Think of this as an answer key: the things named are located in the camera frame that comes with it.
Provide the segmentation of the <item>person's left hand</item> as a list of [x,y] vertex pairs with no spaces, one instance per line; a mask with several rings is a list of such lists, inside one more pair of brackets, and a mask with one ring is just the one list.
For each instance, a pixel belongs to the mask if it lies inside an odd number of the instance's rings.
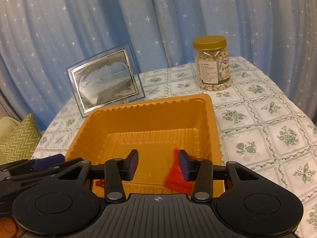
[[19,238],[22,232],[11,218],[0,218],[0,238]]

